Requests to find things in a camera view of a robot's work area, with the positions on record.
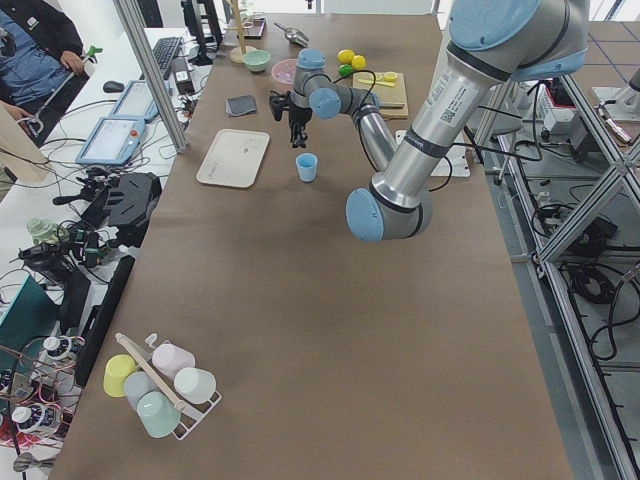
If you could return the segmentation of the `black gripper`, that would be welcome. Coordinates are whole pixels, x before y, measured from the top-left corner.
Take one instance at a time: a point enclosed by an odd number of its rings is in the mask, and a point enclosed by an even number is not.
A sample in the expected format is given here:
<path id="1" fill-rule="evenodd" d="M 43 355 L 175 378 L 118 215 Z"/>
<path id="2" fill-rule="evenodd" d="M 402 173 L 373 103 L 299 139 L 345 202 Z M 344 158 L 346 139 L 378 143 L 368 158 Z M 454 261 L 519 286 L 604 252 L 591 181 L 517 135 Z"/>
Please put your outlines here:
<path id="1" fill-rule="evenodd" d="M 290 141 L 293 147 L 307 147 L 308 134 L 305 125 L 312 119 L 312 116 L 311 108 L 300 107 L 293 103 L 289 105 Z"/>

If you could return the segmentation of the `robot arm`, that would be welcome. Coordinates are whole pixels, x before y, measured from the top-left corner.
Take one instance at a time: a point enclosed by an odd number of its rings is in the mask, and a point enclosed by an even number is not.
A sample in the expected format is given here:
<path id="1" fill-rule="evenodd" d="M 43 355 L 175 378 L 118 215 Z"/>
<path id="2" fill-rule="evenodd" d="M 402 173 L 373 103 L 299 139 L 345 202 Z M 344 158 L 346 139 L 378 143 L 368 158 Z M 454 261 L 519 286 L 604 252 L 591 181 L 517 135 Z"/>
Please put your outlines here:
<path id="1" fill-rule="evenodd" d="M 588 22 L 586 1 L 455 2 L 447 65 L 400 143 L 372 92 L 332 82 L 325 56 L 304 49 L 285 103 L 291 143 L 305 146 L 314 116 L 350 116 L 376 170 L 367 187 L 348 196 L 350 231 L 365 242 L 416 236 L 432 216 L 427 180 L 489 90 L 577 71 L 586 58 Z"/>

